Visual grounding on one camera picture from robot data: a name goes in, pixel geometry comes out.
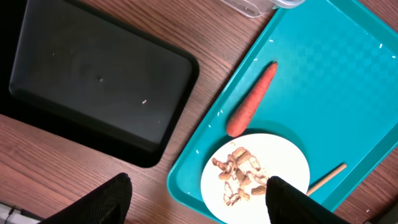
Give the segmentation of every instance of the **white plate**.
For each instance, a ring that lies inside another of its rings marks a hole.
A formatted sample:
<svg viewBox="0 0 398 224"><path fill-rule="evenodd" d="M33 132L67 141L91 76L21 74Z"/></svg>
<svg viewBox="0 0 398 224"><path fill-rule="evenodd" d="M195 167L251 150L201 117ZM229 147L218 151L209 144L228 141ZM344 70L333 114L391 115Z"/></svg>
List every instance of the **white plate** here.
<svg viewBox="0 0 398 224"><path fill-rule="evenodd" d="M224 162L228 154L245 147L257 157L269 176L279 176L299 191L306 193L310 183L310 169L301 150L290 141L273 134L250 134L236 138L219 148L207 162L201 176L200 190L208 209L221 221L235 223L270 223L265 195L252 196L227 207L223 200L224 181L218 178L220 168L212 158Z"/></svg>

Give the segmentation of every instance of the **wood grain surface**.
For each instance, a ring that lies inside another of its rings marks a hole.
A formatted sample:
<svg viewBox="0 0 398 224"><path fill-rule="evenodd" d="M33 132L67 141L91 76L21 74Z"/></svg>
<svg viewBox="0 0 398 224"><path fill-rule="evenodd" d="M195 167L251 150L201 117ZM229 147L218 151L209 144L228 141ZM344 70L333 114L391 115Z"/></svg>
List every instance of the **wood grain surface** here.
<svg viewBox="0 0 398 224"><path fill-rule="evenodd" d="M120 172L134 193L126 223L213 223L173 201L165 180L196 126L273 12L248 19L219 0L84 0L108 14L191 52L200 77L166 152L141 169L0 115L0 200L48 217ZM397 0L363 0L398 30ZM363 223L398 199L398 149L347 198L336 214Z"/></svg>

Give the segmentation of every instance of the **teal plastic tray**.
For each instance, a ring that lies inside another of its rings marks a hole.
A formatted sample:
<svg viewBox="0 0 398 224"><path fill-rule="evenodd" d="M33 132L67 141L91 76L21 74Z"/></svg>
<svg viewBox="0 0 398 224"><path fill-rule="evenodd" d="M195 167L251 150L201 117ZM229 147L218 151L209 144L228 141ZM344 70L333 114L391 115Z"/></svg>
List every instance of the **teal plastic tray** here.
<svg viewBox="0 0 398 224"><path fill-rule="evenodd" d="M278 72L245 133L294 142L310 185L345 162L312 199L333 211L397 146L398 35L355 0L307 0L276 12L193 134L167 178L176 201L217 220L201 197L201 173L273 60Z"/></svg>

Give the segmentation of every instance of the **black baking pan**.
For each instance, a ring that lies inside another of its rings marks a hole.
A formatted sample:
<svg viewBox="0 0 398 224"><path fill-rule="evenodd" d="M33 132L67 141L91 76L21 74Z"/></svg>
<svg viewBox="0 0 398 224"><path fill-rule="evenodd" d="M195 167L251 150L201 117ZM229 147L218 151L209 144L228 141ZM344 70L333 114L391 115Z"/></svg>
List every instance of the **black baking pan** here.
<svg viewBox="0 0 398 224"><path fill-rule="evenodd" d="M2 5L0 113L137 166L158 163L196 59L79 2Z"/></svg>

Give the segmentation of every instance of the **carrot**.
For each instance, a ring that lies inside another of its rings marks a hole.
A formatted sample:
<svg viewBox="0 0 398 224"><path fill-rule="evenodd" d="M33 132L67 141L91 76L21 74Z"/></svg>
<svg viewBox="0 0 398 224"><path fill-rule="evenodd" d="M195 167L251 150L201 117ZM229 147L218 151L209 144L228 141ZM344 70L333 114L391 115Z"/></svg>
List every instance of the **carrot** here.
<svg viewBox="0 0 398 224"><path fill-rule="evenodd" d="M276 74L277 67L277 62L273 62L266 69L262 77L229 119L226 126L226 132L229 136L239 136L247 128Z"/></svg>

